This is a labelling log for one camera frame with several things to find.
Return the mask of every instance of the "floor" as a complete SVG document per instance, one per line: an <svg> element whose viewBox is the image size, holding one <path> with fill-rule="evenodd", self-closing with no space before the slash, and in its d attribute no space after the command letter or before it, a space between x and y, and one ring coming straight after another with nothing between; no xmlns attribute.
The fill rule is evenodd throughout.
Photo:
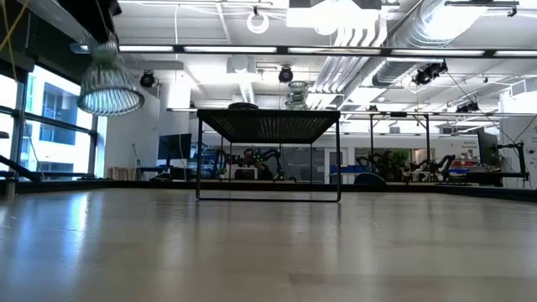
<svg viewBox="0 0 537 302"><path fill-rule="evenodd" d="M535 301L537 206L432 194L0 203L0 301Z"/></svg>

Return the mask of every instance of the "spotlight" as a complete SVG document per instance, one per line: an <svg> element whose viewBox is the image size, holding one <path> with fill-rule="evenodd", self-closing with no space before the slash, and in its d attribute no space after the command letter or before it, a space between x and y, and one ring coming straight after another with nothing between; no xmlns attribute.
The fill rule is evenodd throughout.
<svg viewBox="0 0 537 302"><path fill-rule="evenodd" d="M477 105L476 102L471 102L470 104L468 104L468 111L477 112L479 111L479 106Z"/></svg>
<svg viewBox="0 0 537 302"><path fill-rule="evenodd" d="M478 112L479 110L480 109L479 109L479 106L478 106L477 102L471 102L471 103L466 104L464 106L458 107L455 110L455 113Z"/></svg>
<svg viewBox="0 0 537 302"><path fill-rule="evenodd" d="M293 71L291 71L289 66L282 67L278 75L278 80L280 83L289 83L293 80Z"/></svg>
<svg viewBox="0 0 537 302"><path fill-rule="evenodd" d="M142 78L140 78L140 85L145 88L151 88L157 86L157 80L154 78L154 71L145 70Z"/></svg>
<svg viewBox="0 0 537 302"><path fill-rule="evenodd" d="M412 81L416 85L427 85L446 71L448 69L445 60L442 63L428 64L427 67L418 69L418 74L412 78Z"/></svg>
<svg viewBox="0 0 537 302"><path fill-rule="evenodd" d="M123 65L117 41L111 37L99 44L87 38L93 58L82 77L81 95L76 105L83 111L102 117L134 112L145 102L135 78Z"/></svg>

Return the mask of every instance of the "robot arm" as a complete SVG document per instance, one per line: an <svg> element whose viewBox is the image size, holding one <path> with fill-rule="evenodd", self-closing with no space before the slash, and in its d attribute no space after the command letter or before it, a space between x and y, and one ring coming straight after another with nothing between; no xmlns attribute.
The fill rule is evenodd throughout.
<svg viewBox="0 0 537 302"><path fill-rule="evenodd" d="M220 163L220 157L223 157L224 159L224 167L227 165L227 164L230 164L231 165L231 162L232 162L232 158L231 158L231 155L227 154L224 150L222 149L216 149L215 150L215 162L214 164L212 165L212 175L211 177L212 178L215 178L216 177L216 173L218 172L218 164Z"/></svg>
<svg viewBox="0 0 537 302"><path fill-rule="evenodd" d="M254 163L264 163L267 160L271 159L272 157L274 157L274 159L276 159L276 177L275 177L275 179L284 180L285 179L285 173L284 173L284 168L282 167L282 163L281 163L281 160L280 160L281 153L280 153L279 150L277 150L275 148L271 148L271 149L261 153L261 151L258 149L253 154L253 161L254 161Z"/></svg>

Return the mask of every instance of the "desk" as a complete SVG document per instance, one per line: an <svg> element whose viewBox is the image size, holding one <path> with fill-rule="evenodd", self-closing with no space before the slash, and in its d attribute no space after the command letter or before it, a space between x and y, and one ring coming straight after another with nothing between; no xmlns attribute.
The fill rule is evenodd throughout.
<svg viewBox="0 0 537 302"><path fill-rule="evenodd" d="M291 200L291 199L251 199L251 198L204 198L201 197L201 145L203 123L213 128L229 143L230 150L234 143L293 143L308 144L312 150L315 142L328 128L336 124L336 164L341 176L341 150L339 111L288 111L288 110L226 110L200 109L197 111L198 124L198 165L196 181L196 198L198 200L264 200L264 201L327 201L327 200ZM310 152L310 167L313 166ZM338 177L336 199L341 199L341 177Z"/></svg>

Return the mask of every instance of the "fluorescent light fixture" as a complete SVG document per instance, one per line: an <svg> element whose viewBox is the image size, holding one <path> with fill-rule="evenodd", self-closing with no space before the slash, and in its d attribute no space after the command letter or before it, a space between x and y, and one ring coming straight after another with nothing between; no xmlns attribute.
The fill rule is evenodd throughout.
<svg viewBox="0 0 537 302"><path fill-rule="evenodd" d="M276 53L275 47L264 46L185 46L184 50L187 53Z"/></svg>
<svg viewBox="0 0 537 302"><path fill-rule="evenodd" d="M388 57L388 58L386 58L386 61L388 61L388 62L442 63L442 62L444 62L444 59L439 59L439 58L394 58L394 57Z"/></svg>
<svg viewBox="0 0 537 302"><path fill-rule="evenodd" d="M255 5L259 7L272 7L272 3L267 2L258 2L258 1L197 1L197 0L187 0L187 1L157 1L157 0L117 0L119 4L139 4L144 6L177 6L177 5L187 5L187 6L215 6L221 4L222 6L246 6L246 5Z"/></svg>
<svg viewBox="0 0 537 302"><path fill-rule="evenodd" d="M166 111L171 112L197 112L196 108L167 108Z"/></svg>
<svg viewBox="0 0 537 302"><path fill-rule="evenodd" d="M163 45L119 45L121 52L174 52L173 46Z"/></svg>
<svg viewBox="0 0 537 302"><path fill-rule="evenodd" d="M537 50L498 50L494 56L537 57Z"/></svg>
<svg viewBox="0 0 537 302"><path fill-rule="evenodd" d="M439 55L439 56L482 56L485 50L465 49L394 49L391 55Z"/></svg>
<svg viewBox="0 0 537 302"><path fill-rule="evenodd" d="M512 8L513 6L520 5L518 1L446 1L446 6L453 7L486 7L486 8Z"/></svg>
<svg viewBox="0 0 537 302"><path fill-rule="evenodd" d="M290 54L379 55L380 49L351 47L289 47Z"/></svg>

